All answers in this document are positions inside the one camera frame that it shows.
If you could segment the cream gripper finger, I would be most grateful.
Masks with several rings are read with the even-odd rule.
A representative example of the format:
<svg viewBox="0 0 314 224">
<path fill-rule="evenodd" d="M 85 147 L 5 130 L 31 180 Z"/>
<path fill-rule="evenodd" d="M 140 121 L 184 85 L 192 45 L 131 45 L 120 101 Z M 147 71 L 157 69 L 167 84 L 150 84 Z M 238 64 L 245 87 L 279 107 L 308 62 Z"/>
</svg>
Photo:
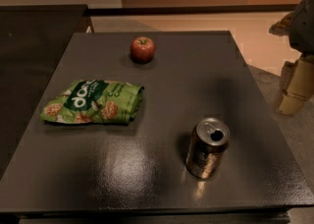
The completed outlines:
<svg viewBox="0 0 314 224">
<path fill-rule="evenodd" d="M 281 74 L 277 110 L 298 113 L 314 95 L 314 55 L 302 54 L 294 63 L 286 61 Z"/>
</svg>

